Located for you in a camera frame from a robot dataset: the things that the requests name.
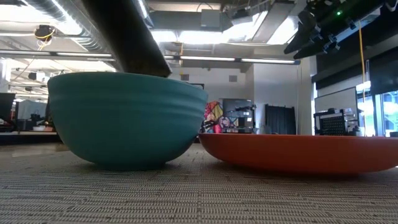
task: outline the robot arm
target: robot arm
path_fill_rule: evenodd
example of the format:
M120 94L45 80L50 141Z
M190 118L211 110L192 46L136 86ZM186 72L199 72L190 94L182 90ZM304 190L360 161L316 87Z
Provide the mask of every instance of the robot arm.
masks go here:
M378 16L376 9L386 6L395 11L398 0L307 0L306 8L298 14L298 31L284 50L298 50L294 59L339 50L339 43Z

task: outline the wall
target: wall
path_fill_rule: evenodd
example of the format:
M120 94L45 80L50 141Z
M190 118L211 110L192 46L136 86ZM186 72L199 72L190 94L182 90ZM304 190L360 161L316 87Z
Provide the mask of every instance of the wall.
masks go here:
M246 99L254 101L254 65L251 65L246 72Z
M297 107L296 65L254 65L256 126L265 133L265 105Z
M312 134L311 75L314 74L316 74L315 57L303 59L300 65L254 65L256 126L260 133L265 132L265 104L270 104L294 107L297 134Z
M363 82L362 75L358 75L353 78L349 78L342 82L318 90L318 96L325 96L330 93L335 93L337 91L345 90L347 88L352 88L359 84L362 84L362 82Z
M181 80L181 68L173 68L169 78ZM208 101L218 101L220 98L247 98L245 74L240 69L233 68L182 68L183 74L189 74L189 83L205 84ZM237 75L237 82L229 82L230 75Z
M11 79L11 67L7 66L7 60L0 60L0 93L8 92L8 82Z

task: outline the orange plate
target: orange plate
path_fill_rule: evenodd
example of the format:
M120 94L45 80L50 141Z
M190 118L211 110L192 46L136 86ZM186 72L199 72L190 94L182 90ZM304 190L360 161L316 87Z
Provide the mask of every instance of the orange plate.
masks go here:
M359 174L398 166L398 138L200 134L212 156L278 172Z

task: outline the black curtain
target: black curtain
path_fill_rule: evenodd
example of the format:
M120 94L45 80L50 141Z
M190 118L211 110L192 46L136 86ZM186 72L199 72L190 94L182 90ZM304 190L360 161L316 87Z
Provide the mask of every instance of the black curtain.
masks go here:
M271 133L296 134L294 108L266 105L266 127Z

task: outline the ceiling light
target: ceiling light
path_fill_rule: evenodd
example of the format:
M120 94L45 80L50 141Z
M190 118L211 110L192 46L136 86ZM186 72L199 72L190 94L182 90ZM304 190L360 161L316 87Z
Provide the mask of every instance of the ceiling light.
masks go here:
M152 30L151 34L156 42L175 42L177 36L170 30Z
M58 56L76 56L76 57L112 57L111 54L96 54L96 53L75 53L75 52L57 52Z
M48 95L45 94L25 94L25 93L17 93L17 97L42 97L42 98L48 98Z
M143 0L138 0L138 4L139 4L139 7L141 9L142 15L144 16L144 19L145 19L146 17L148 17L148 12L147 12L147 9L146 9L146 7L144 5L144 1Z
M371 82L366 81L364 83L361 83L356 86L356 91L363 91L363 90L369 90L371 88Z
M224 57L198 57L198 56L181 56L182 60L214 60L214 61L224 61L233 62L235 58L224 58Z
M267 44L286 44L295 35L297 28L296 17L289 16L274 32Z
M0 50L0 54L13 54L13 55L50 55L49 52L28 51L28 50Z
M220 32L183 31L178 41L184 44L220 44L228 39Z
M281 63L281 64L294 64L295 60L277 60L277 59L255 59L255 58L242 58L242 62L251 63Z

